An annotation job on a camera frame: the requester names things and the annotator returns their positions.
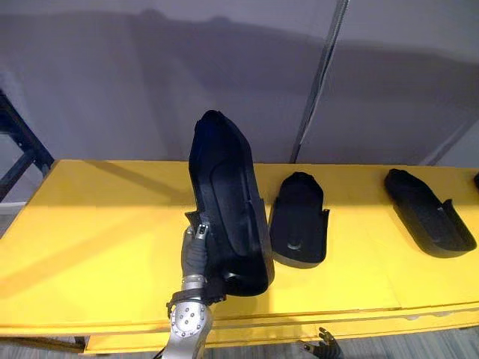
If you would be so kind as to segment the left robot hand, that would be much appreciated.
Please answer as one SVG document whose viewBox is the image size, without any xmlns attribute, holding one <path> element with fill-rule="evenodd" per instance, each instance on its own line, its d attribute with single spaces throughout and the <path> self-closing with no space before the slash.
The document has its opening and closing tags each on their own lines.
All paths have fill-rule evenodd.
<svg viewBox="0 0 479 359">
<path fill-rule="evenodd" d="M 191 226 L 185 230 L 181 248 L 181 268 L 184 277 L 205 275 L 209 228 L 209 224 L 200 224 L 196 230 Z"/>
</svg>

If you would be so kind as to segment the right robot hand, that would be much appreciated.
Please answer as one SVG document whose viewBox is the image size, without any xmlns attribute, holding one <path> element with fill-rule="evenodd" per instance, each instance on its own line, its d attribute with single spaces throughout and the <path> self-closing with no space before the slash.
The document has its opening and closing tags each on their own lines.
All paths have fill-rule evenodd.
<svg viewBox="0 0 479 359">
<path fill-rule="evenodd" d="M 322 359 L 343 359 L 344 353 L 334 336 L 325 328 L 320 327 L 318 336 L 320 338 L 317 345 L 298 340 L 296 344 L 303 350 L 316 358 Z"/>
</svg>

